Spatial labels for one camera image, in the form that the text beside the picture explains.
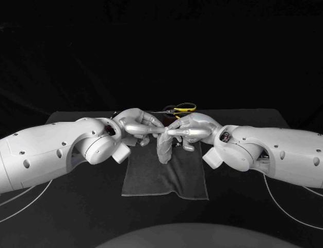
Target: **scissors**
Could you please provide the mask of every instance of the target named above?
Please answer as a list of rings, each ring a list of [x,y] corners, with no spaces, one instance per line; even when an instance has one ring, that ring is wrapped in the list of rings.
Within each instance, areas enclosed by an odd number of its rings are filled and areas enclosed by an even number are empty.
[[[170,115],[174,115],[177,119],[180,119],[180,117],[189,115],[194,110],[196,110],[196,105],[190,102],[186,102],[186,103],[178,104],[171,110],[164,110],[164,111],[158,111],[153,113],[170,114]]]

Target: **towel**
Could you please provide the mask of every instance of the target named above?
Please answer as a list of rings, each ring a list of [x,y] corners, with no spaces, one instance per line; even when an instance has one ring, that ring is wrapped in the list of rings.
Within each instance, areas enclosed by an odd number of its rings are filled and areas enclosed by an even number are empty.
[[[173,147],[171,159],[161,164],[157,158],[155,138],[148,145],[131,146],[128,167],[122,184],[122,196],[165,195],[171,192],[183,199],[207,200],[200,142],[194,151]]]

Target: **table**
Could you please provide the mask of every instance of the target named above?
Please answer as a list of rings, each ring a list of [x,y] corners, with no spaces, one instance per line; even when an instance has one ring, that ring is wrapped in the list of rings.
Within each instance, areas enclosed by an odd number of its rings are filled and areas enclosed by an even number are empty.
[[[199,110],[222,125],[288,128],[274,109]],[[46,124],[111,112],[55,112]],[[202,143],[202,153],[210,149]],[[207,200],[184,200],[174,193],[122,197],[127,160],[82,163],[56,178],[30,207],[0,223],[0,247],[95,247],[141,228],[170,223],[212,223],[262,232],[300,247],[323,247],[323,230],[304,226],[276,207],[258,171],[239,172],[226,164],[203,163]],[[47,183],[0,207],[0,220],[34,199]],[[302,187],[268,178],[272,195],[287,212],[323,227],[323,198]],[[24,190],[0,195],[0,203]]]

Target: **wire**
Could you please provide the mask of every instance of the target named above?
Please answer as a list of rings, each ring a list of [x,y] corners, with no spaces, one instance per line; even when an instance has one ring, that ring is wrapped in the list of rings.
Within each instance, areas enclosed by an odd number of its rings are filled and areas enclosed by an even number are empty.
[[[27,190],[24,190],[17,196],[14,196],[11,199],[8,199],[6,202],[0,203],[0,206],[3,206],[7,202],[10,202],[11,200],[17,199],[27,191],[30,191],[34,188],[34,186],[31,186]]]
[[[287,212],[285,212],[285,210],[281,208],[281,206],[279,206],[279,204],[276,203],[276,201],[275,201],[275,199],[274,199],[274,197],[272,197],[272,194],[271,194],[271,190],[269,190],[269,187],[268,187],[268,183],[266,183],[266,179],[265,179],[265,175],[263,175],[263,182],[265,182],[265,186],[266,186],[266,189],[268,189],[268,193],[269,193],[269,195],[271,195],[271,198],[272,198],[272,201],[275,202],[275,204],[276,204],[276,206],[278,206],[278,208],[284,211],[284,213],[295,220],[295,221],[298,221]],[[301,221],[298,221],[302,225],[305,225],[305,226],[310,226],[310,227],[312,227],[312,228],[315,228],[315,229],[320,229],[320,230],[323,230],[323,228],[321,227],[317,227],[317,226],[311,226],[310,224],[307,224],[307,223],[304,223],[304,222],[301,222]]]
[[[323,197],[323,195],[320,193],[317,193],[315,191],[312,191],[310,188],[302,187],[304,189],[307,189],[308,191],[311,191],[314,194],[320,195]]]
[[[6,221],[8,218],[11,218],[14,215],[17,215],[26,208],[27,208],[27,206],[30,205],[30,204],[33,204],[34,203],[34,201],[39,199],[39,197],[40,197],[40,195],[44,193],[44,191],[46,191],[46,189],[47,189],[47,187],[49,187],[49,185],[50,185],[50,183],[52,183],[52,180],[50,180],[50,182],[49,182],[49,184],[47,184],[47,186],[46,186],[46,188],[44,188],[44,190],[40,192],[40,194],[37,195],[37,197],[34,198],[34,200],[13,214],[13,215],[10,215],[8,217],[6,217],[3,220],[0,220],[0,222],[3,222],[3,221]]]

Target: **dark curtain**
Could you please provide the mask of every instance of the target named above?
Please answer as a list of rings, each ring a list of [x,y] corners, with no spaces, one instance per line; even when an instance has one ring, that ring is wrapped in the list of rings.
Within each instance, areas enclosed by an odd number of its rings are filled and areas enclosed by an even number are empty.
[[[0,138],[55,111],[181,102],[323,133],[323,1],[0,3]]]

